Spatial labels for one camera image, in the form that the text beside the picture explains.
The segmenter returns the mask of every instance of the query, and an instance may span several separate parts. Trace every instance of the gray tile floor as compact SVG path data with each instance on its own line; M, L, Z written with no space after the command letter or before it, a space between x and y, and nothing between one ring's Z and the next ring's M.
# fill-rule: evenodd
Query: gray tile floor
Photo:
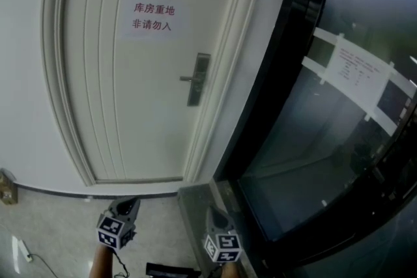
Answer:
M50 278L39 259L27 263L12 236L42 256L59 278L88 277L97 241L95 226L107 200L71 199L19 190L19 204L0 203L0 278ZM131 277L144 277L147 262L197 269L177 199L144 199L136 221L137 235L119 252ZM114 260L114 273L122 271Z

